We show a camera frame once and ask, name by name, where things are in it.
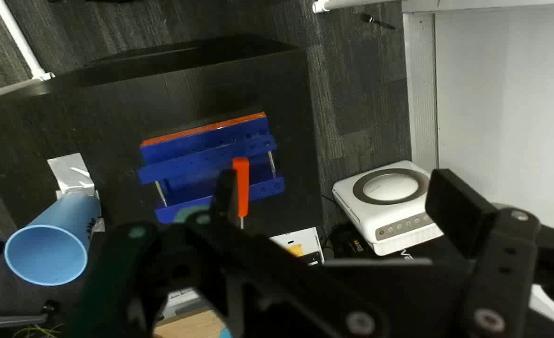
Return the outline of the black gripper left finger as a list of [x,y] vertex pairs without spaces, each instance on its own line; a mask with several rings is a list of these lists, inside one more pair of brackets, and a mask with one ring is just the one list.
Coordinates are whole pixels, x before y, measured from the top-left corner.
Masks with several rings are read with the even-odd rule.
[[151,338],[164,297],[138,277],[155,241],[151,224],[125,224],[106,235],[63,338]]

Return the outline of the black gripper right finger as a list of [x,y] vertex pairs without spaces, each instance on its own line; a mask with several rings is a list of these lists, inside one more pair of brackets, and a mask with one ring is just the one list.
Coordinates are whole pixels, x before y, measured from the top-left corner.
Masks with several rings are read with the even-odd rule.
[[433,170],[425,215],[470,264],[459,294],[457,327],[465,338],[519,338],[536,264],[538,222],[497,209],[450,170]]

